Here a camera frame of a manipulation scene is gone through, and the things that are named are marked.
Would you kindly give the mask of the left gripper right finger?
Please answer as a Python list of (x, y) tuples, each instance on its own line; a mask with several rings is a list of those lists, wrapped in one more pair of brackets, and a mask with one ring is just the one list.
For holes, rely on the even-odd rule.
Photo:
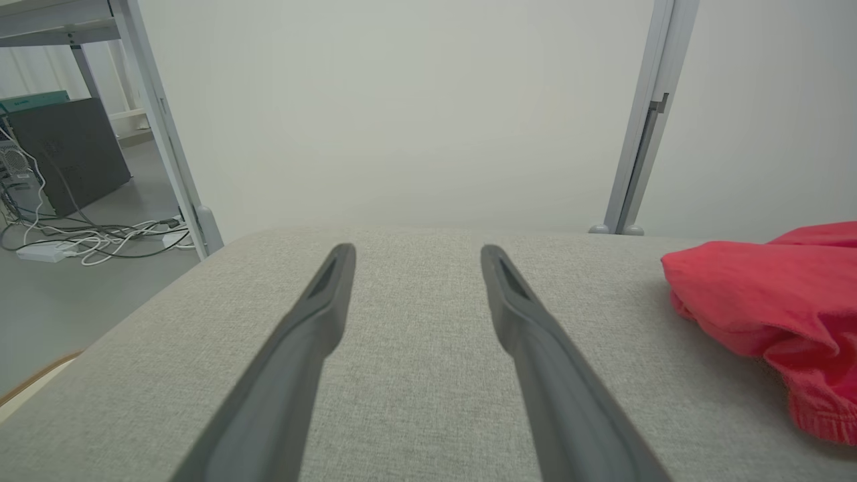
[(545, 481), (668, 481), (668, 471), (498, 245), (481, 248), (491, 320), (512, 358)]

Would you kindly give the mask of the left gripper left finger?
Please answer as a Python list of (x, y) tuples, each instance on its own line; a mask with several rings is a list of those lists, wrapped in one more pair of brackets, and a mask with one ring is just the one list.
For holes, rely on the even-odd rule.
[(323, 364), (345, 333), (355, 270), (355, 246), (335, 245), (172, 480), (297, 481)]

